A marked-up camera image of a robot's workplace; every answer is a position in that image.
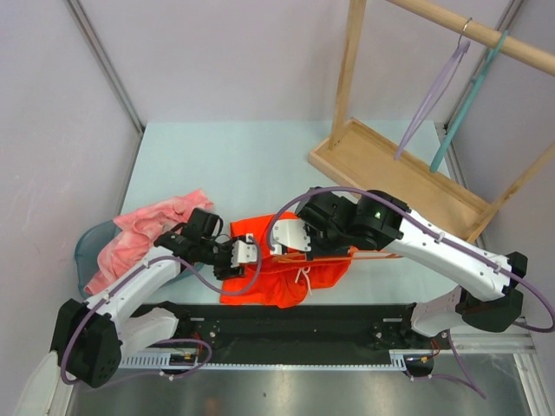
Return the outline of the orange plastic hanger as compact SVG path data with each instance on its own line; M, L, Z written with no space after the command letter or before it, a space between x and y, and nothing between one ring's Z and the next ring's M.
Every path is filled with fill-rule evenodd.
M311 263L311 262L346 262L346 261L366 261L366 260L394 260L401 259L402 256L396 254L385 254L380 256L346 256L346 257L316 257L309 259L307 256L287 257L280 256L272 259L274 263Z

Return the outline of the orange shorts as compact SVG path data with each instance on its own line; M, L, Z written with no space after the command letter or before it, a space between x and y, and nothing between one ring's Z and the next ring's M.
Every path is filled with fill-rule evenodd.
M227 305L262 304L277 306L281 309L294 307L301 303L313 289L329 289L348 271L351 261L311 262L311 263L274 263L266 243L267 226L270 215L247 218L232 222L231 235L234 237L251 233L259 243L263 253L263 265L257 281L249 290L246 285L254 277L256 266L245 267L245 276L226 280L222 283L224 291L219 301Z

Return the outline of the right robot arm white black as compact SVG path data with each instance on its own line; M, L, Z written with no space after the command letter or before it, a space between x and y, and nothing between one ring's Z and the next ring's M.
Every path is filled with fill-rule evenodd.
M333 192L310 190L296 215L321 250L385 250L415 261L456 284L443 296L418 302L400 326L402 341L419 348L430 337L468 325L490 333L507 330L519 318L524 296L506 276L526 273L527 258L481 252L426 223L405 202L373 190L356 202Z

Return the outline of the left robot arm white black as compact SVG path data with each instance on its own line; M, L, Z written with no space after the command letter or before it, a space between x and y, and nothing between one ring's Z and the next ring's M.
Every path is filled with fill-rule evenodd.
M192 326L171 310L154 308L139 317L134 312L182 270L196 274L196 263L211 265L220 279L241 276L249 262L261 263L252 234L220 242L222 228L221 217L196 208L186 222L159 235L147 254L106 289L84 302L66 301L50 346L62 382L101 387L122 359L158 343L186 344Z

